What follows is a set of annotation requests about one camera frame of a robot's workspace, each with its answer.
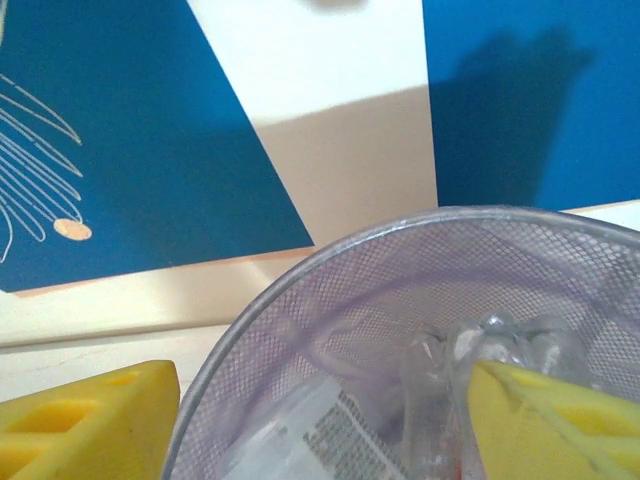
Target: wastebasket rim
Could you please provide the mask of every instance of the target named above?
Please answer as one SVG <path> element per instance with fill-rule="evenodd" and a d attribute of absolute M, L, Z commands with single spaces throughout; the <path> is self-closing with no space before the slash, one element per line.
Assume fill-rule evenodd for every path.
<path fill-rule="evenodd" d="M 170 480 L 171 478 L 187 427 L 206 392 L 209 382 L 238 339 L 275 299 L 305 275 L 358 245 L 397 231 L 423 227 L 429 224 L 466 222 L 470 220 L 521 222 L 529 225 L 554 227 L 556 229 L 564 228 L 640 251 L 640 232 L 635 230 L 569 213 L 511 206 L 440 207 L 369 227 L 333 242 L 302 260 L 269 285 L 240 313 L 216 343 L 182 400 L 173 438 L 169 445 L 162 475 L 163 480 Z"/>

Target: white line pattern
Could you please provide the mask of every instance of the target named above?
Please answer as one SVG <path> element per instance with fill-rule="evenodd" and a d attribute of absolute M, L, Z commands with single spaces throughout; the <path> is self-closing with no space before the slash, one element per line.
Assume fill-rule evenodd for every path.
<path fill-rule="evenodd" d="M 42 220 L 53 223 L 68 218 L 79 224 L 83 222 L 74 204 L 74 200 L 81 200 L 80 194 L 52 167 L 62 167 L 82 177 L 80 170 L 50 142 L 20 121 L 14 115 L 18 112 L 12 114 L 3 107 L 17 108 L 78 145 L 82 145 L 82 141 L 60 115 L 2 74 L 0 87 L 9 90 L 8 93 L 0 92 L 0 124 L 9 127 L 7 132 L 0 131 L 0 213 L 8 231 L 6 242 L 0 238 L 0 263 L 3 263 L 14 241 L 14 221 L 37 242 L 47 238 Z"/>

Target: rectangular hole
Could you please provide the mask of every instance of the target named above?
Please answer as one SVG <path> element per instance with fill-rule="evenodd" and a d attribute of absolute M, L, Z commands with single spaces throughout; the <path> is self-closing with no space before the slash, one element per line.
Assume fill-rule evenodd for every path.
<path fill-rule="evenodd" d="M 0 480 L 9 480 L 44 450 L 31 445 L 0 445 Z"/>
<path fill-rule="evenodd" d="M 556 411 L 585 435 L 640 437 L 639 425 L 611 410 L 603 411 L 589 405 L 571 405 L 556 407 Z"/>
<path fill-rule="evenodd" d="M 11 425 L 9 433 L 64 433 L 98 406 L 94 400 L 57 400 L 40 405 Z"/>

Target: line drawing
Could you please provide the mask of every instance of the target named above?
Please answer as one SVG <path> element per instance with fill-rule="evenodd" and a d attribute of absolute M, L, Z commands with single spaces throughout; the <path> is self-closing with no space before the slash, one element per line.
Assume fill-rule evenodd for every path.
<path fill-rule="evenodd" d="M 8 0 L 0 0 L 0 46 L 5 33 Z M 47 238 L 45 222 L 72 240 L 86 240 L 91 230 L 84 225 L 75 202 L 80 193 L 54 168 L 76 177 L 82 173 L 60 150 L 25 122 L 35 119 L 81 146 L 78 133 L 58 113 L 35 95 L 0 73 L 0 222 L 7 225 L 6 239 L 0 236 L 0 264 L 14 244 L 14 226 L 37 242 Z"/>

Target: trash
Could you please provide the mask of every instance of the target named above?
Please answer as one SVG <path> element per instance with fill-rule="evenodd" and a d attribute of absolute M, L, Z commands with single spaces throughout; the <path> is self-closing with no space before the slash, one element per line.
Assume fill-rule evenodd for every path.
<path fill-rule="evenodd" d="M 580 339 L 561 317 L 544 315 L 527 323 L 530 368 L 566 382 L 591 387 L 593 379 Z"/>
<path fill-rule="evenodd" d="M 331 378 L 312 376 L 238 439 L 218 464 L 224 480 L 404 480 L 406 471 Z"/>
<path fill-rule="evenodd" d="M 590 386 L 582 344 L 561 317 L 518 323 L 506 311 L 461 321 L 446 342 L 420 333 L 400 367 L 405 398 L 401 457 L 411 479 L 486 478 L 469 416 L 474 364 L 491 360 Z"/>
<path fill-rule="evenodd" d="M 444 344 L 419 335 L 400 363 L 404 392 L 401 457 L 411 480 L 450 480 L 457 469 L 457 432 L 453 423 Z"/>

